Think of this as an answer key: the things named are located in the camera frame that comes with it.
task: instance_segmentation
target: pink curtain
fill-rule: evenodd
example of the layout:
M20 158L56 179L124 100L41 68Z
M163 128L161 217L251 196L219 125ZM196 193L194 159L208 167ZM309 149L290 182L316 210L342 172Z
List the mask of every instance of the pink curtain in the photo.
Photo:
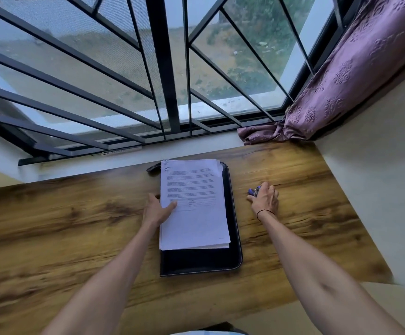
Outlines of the pink curtain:
M282 121L239 128L244 144L308 140L405 68L405 0L369 0Z

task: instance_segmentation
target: person's left hand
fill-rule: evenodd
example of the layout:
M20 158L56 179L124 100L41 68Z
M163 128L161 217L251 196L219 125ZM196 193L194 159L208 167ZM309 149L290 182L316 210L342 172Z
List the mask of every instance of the person's left hand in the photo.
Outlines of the person's left hand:
M162 223L168 219L173 209L176 208L177 202L174 201L168 205L166 208L162 208L160 202L156 197L149 193L148 199L145 203L145 208L143 210L143 220L142 225L150 226L156 229Z

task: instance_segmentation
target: black folder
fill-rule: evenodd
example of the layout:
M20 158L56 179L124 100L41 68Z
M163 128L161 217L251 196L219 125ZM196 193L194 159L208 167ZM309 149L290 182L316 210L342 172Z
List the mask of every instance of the black folder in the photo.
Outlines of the black folder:
M161 251L161 276L227 271L238 269L241 266L243 252L241 251L241 242L239 240L229 169L225 163L221 162L221 165L226 217L231 240L229 248Z

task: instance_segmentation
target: bracelet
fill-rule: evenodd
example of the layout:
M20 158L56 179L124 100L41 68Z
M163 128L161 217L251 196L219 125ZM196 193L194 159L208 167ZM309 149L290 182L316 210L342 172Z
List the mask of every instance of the bracelet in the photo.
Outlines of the bracelet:
M264 210L267 211L267 212L272 213L272 214L275 216L275 214L274 214L272 211L270 211L269 209L261 209L261 210L257 213L257 216L256 216L258 221L261 221L261 220L258 218L258 214L260 214L260 213L261 213L262 211L264 211Z

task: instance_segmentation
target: stack of paper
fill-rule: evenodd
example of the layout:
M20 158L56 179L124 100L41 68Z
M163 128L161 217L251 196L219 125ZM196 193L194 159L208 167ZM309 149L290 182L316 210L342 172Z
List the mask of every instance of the stack of paper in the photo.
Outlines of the stack of paper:
M161 164L160 202L177 208L160 226L161 250L228 248L230 237L218 160Z

